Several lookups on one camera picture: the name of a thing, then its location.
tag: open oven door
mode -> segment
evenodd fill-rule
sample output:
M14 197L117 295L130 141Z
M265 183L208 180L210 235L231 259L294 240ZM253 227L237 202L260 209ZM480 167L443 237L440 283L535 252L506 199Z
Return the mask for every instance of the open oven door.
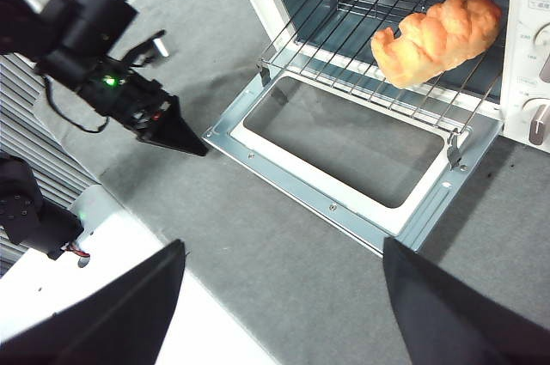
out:
M503 126L486 106L506 17L488 51L422 85L376 66L374 32L441 1L303 0L205 141L374 252L389 235L418 250Z

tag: gray mat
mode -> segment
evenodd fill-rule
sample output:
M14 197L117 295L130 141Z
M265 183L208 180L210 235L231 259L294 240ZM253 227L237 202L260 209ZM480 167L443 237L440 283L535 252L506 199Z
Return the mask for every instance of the gray mat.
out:
M248 0L135 4L141 15L116 54L166 28L177 52L144 74L181 97L202 133L255 74L267 42L260 22ZM57 88L55 97L86 125L101 122L70 92ZM279 361L408 362L374 254L216 151L198 158L142 145L115 123L84 134L43 100L35 113L160 237L186 242L189 269ZM546 327L549 164L546 154L497 140L422 251Z

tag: white toaster oven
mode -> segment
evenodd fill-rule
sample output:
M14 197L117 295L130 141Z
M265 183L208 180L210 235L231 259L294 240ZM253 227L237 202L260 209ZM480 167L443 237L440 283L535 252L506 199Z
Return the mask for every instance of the white toaster oven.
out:
M371 250L419 249L497 135L550 151L550 0L493 0L495 43L406 89L370 40L443 0L250 1L272 43L204 139Z

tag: metal oven rack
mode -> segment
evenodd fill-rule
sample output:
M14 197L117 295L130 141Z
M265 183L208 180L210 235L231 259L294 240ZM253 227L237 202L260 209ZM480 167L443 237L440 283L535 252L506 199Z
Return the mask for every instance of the metal oven rack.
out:
M481 104L499 94L504 62L504 27L493 46L477 58L451 71L444 71L423 85L397 89L386 82L370 51L378 30L390 26L399 35L398 23L414 12L425 12L443 0L305 0L260 57L262 66L274 66L294 75L328 85L346 94L383 106L438 129L462 134ZM275 55L268 57L275 48ZM473 84L477 76L482 83ZM422 97L410 97L411 91ZM438 111L428 101L446 92ZM462 94L477 100L461 120L448 113Z

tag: braided bread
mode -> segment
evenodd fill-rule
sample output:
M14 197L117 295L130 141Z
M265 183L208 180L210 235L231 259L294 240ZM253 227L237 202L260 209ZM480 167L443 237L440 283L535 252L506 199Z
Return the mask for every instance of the braided bread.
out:
M370 42L387 80L397 88L420 84L487 50L498 35L502 11L491 0L445 0L413 13Z

